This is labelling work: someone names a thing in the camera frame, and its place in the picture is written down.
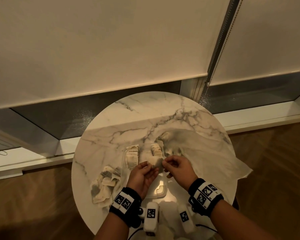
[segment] hand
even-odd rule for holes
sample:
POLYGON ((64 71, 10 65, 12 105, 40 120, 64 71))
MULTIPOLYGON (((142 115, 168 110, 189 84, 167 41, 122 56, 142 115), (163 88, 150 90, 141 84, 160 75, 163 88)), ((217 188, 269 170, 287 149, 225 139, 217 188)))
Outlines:
POLYGON ((144 161, 138 164, 130 173, 127 187, 135 190, 141 197, 145 199, 148 189, 159 173, 159 168, 151 168, 151 164, 144 161))
POLYGON ((164 171, 166 173, 169 172, 167 178, 174 177, 176 182, 186 191, 198 178, 190 161, 185 157, 169 156, 162 161, 162 166, 165 168, 164 171))

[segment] marble tabletop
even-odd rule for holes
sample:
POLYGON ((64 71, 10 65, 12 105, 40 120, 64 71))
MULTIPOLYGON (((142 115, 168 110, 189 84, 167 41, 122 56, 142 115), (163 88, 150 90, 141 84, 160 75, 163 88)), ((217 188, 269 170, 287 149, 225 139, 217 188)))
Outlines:
MULTIPOLYGON (((219 121, 204 107, 183 96, 167 92, 144 92, 127 96, 109 105, 89 124, 83 133, 72 163, 72 191, 81 217, 96 234, 108 211, 92 203, 90 184, 105 165, 121 166, 126 145, 154 142, 165 130, 188 129, 213 141, 217 148, 224 148, 235 155, 231 141, 219 121)), ((219 185, 227 201, 232 204, 237 180, 219 185)), ((164 217, 175 234, 181 236, 175 202, 188 201, 188 193, 168 181, 166 197, 157 199, 164 217)), ((200 223, 213 227, 209 218, 201 217, 200 223)), ((210 238, 213 233, 202 227, 199 236, 210 238)))

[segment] clear plastic container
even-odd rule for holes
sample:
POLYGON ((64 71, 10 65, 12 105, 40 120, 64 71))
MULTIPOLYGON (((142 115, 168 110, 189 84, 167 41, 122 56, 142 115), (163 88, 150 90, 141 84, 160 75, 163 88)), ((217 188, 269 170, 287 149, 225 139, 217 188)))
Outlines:
MULTIPOLYGON (((139 163, 147 161, 149 156, 152 156, 151 152, 151 145, 154 143, 139 143, 139 163)), ((121 187, 125 187, 127 185, 130 169, 128 169, 125 161, 125 153, 123 152, 122 156, 122 172, 121 172, 121 187)), ((146 195, 146 199, 157 199, 165 197, 168 191, 168 183, 167 177, 165 173, 159 173, 157 178, 152 182, 151 186, 149 187, 148 194, 146 195)))

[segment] white device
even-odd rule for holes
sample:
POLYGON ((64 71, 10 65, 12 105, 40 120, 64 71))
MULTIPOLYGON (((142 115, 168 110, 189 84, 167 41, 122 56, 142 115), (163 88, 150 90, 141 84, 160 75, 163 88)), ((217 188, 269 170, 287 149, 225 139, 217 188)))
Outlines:
POLYGON ((145 234, 154 237, 159 225, 159 204, 149 202, 147 208, 140 208, 139 217, 144 219, 143 230, 145 234))
POLYGON ((189 209, 185 204, 178 204, 177 209, 185 233, 189 234, 194 232, 195 224, 192 221, 192 216, 194 212, 191 210, 191 208, 189 209))

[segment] person's left hand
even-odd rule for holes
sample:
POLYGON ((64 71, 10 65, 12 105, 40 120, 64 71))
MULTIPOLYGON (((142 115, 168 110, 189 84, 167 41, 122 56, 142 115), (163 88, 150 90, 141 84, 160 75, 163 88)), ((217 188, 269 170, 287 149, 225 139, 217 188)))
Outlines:
POLYGON ((131 171, 127 187, 135 190, 141 199, 144 200, 151 183, 156 179, 158 173, 159 168, 151 168, 151 164, 144 161, 131 171))

